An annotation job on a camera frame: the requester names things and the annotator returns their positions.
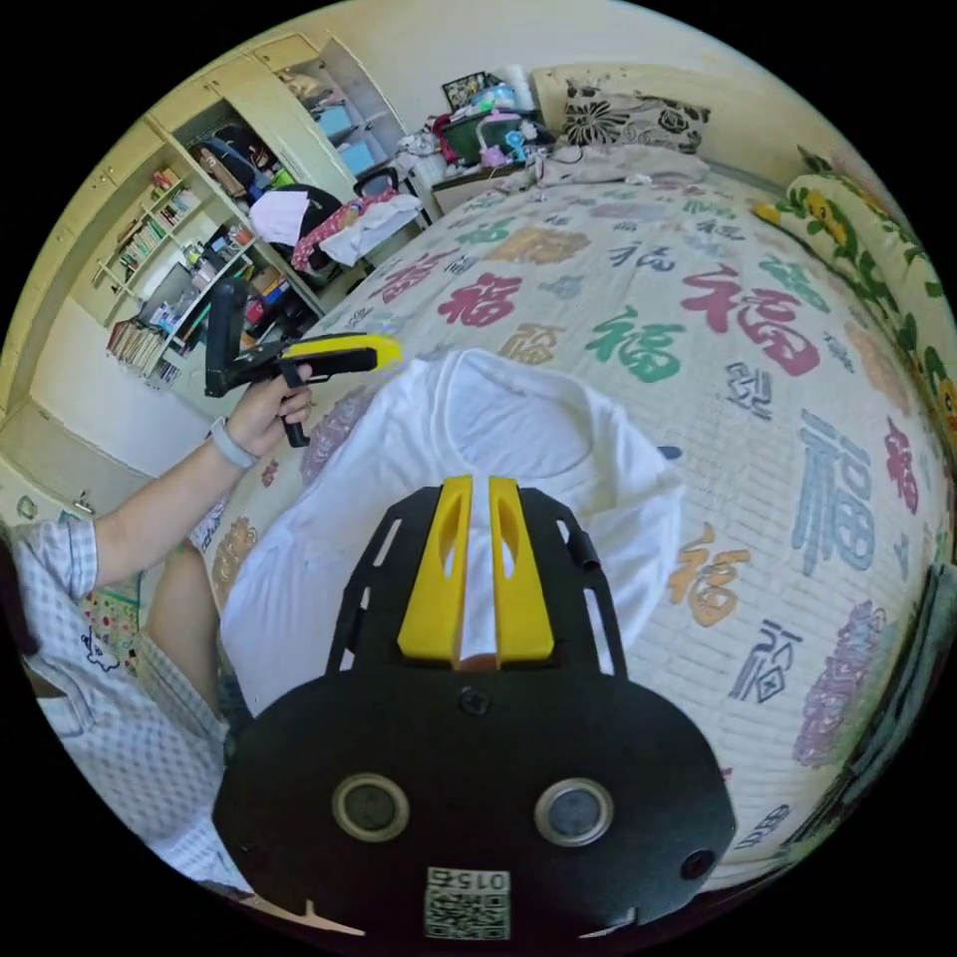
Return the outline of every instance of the screw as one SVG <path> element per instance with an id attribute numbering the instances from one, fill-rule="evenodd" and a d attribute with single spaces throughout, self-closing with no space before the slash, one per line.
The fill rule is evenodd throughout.
<path id="1" fill-rule="evenodd" d="M 699 880 L 714 866 L 715 855 L 710 850 L 696 850 L 689 854 L 681 865 L 681 876 L 684 880 Z"/>
<path id="2" fill-rule="evenodd" d="M 262 870 L 266 865 L 266 859 L 261 850 L 249 842 L 241 844 L 239 850 L 242 851 L 243 863 L 250 870 Z"/>
<path id="3" fill-rule="evenodd" d="M 482 715 L 488 714 L 488 709 L 491 707 L 491 698 L 478 688 L 463 688 L 459 695 L 459 707 L 463 714 L 480 718 Z"/>

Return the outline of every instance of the wall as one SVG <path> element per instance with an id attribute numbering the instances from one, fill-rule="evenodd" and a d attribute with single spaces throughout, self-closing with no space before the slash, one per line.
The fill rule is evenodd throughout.
<path id="1" fill-rule="evenodd" d="M 286 24 L 334 34 L 367 67 L 409 129 L 448 109 L 442 83 L 519 63 L 662 64 L 776 88 L 815 112 L 754 61 L 687 24 L 616 0 L 351 0 Z"/>
<path id="2" fill-rule="evenodd" d="M 107 354 L 109 333 L 73 299 L 54 320 L 30 394 L 71 432 L 148 476 L 192 451 L 209 420 Z"/>

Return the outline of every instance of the yellow floral cushion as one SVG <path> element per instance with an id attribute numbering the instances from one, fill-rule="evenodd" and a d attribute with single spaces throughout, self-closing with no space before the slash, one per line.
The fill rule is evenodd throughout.
<path id="1" fill-rule="evenodd" d="M 752 212 L 847 281 L 907 357 L 957 466 L 957 324 L 940 279 L 916 236 L 853 180 L 809 156 L 819 172 L 799 176 L 785 199 Z"/>

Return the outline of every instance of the shirt sleeve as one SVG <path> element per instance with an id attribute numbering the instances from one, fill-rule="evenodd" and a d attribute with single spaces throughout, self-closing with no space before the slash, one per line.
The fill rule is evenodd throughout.
<path id="1" fill-rule="evenodd" d="M 39 564 L 75 603 L 93 591 L 99 564 L 97 534 L 89 519 L 20 525 L 11 529 L 10 538 L 18 569 Z M 24 550 L 32 561 L 22 554 Z"/>

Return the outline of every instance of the wristwatch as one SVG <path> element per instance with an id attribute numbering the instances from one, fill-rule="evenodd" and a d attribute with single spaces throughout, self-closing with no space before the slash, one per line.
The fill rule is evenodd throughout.
<path id="1" fill-rule="evenodd" d="M 240 469 L 251 469 L 259 459 L 238 445 L 226 431 L 226 419 L 220 416 L 209 430 L 213 444 Z"/>

